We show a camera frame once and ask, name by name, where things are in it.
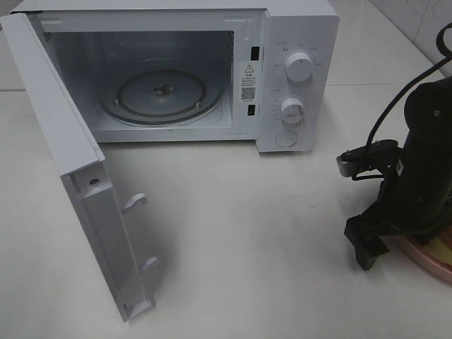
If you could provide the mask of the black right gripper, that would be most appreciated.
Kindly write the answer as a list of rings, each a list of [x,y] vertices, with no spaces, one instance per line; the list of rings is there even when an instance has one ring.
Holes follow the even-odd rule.
[[[451,146],[406,141],[400,148],[395,167],[379,178],[377,200],[345,226],[362,270],[388,253],[382,237],[426,237],[451,214]]]

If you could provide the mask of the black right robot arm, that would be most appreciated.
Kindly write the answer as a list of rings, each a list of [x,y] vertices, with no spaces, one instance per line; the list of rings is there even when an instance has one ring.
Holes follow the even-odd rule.
[[[451,219],[451,79],[423,83],[404,106],[409,132],[396,141],[372,143],[338,157],[344,177],[378,170],[377,201],[347,221],[352,243],[396,234],[427,234]]]

